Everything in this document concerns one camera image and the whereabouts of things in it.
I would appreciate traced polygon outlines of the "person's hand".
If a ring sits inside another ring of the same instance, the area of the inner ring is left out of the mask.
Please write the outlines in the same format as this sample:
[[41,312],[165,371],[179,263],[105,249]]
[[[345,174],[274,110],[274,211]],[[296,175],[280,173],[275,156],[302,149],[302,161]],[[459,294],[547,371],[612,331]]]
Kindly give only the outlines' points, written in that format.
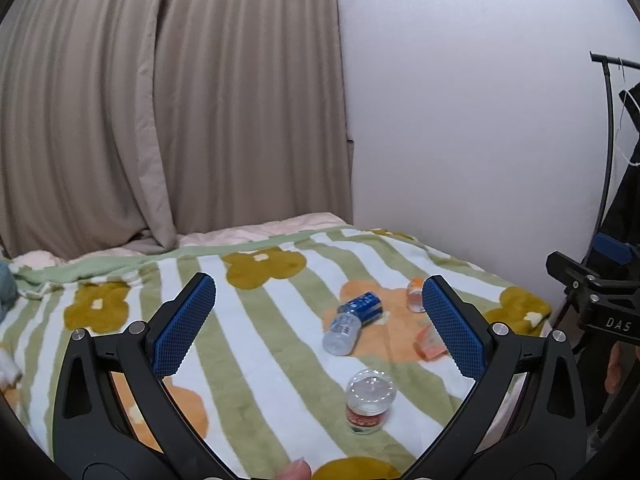
[[309,464],[303,458],[294,460],[279,472],[274,480],[310,480],[312,471]]

